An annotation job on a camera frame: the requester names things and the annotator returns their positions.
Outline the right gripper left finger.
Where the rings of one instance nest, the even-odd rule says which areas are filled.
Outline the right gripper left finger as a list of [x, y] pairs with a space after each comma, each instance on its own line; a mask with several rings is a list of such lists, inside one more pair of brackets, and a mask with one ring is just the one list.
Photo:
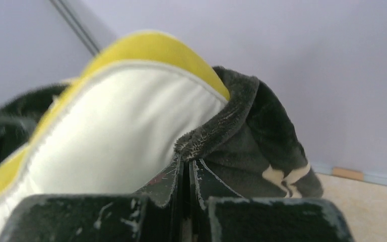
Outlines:
[[183, 170], [174, 156], [132, 194], [29, 196], [0, 241], [180, 241]]

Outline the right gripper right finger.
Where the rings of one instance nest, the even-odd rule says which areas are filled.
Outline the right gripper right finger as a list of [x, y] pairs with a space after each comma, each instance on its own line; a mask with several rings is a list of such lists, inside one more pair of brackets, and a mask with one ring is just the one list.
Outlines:
[[189, 164], [197, 241], [353, 242], [341, 211], [324, 199], [243, 198], [205, 163]]

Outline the black floral pillowcase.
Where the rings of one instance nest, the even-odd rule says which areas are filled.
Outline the black floral pillowcase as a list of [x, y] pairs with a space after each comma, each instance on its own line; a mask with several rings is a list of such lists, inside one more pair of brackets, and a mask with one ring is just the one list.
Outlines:
[[214, 71], [228, 89], [229, 101], [205, 124], [176, 140], [172, 161], [174, 156], [185, 162], [202, 159], [244, 197], [320, 197], [320, 181], [273, 92], [255, 77]]

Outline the white pillow yellow edge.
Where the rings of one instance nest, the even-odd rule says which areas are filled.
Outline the white pillow yellow edge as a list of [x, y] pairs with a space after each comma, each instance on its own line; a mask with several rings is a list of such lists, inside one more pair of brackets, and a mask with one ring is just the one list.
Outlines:
[[35, 194], [124, 194], [172, 161], [176, 140], [228, 103], [221, 79], [166, 33], [141, 31], [103, 50], [0, 164], [0, 233]]

